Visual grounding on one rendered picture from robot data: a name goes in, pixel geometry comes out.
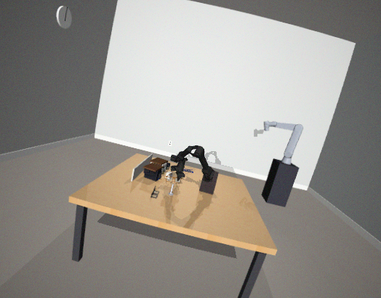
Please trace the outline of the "white flat panel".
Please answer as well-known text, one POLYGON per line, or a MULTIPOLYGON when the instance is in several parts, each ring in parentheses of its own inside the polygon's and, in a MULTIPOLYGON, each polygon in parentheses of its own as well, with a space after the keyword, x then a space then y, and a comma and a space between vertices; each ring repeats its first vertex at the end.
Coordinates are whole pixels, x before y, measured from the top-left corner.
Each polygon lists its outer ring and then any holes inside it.
POLYGON ((141 163, 138 164, 138 166, 136 166, 133 169, 131 182, 133 182, 140 175, 140 173, 144 170, 143 168, 144 166, 150 164, 150 160, 152 160, 152 156, 153 154, 150 154, 149 157, 147 157, 145 160, 143 160, 141 163))

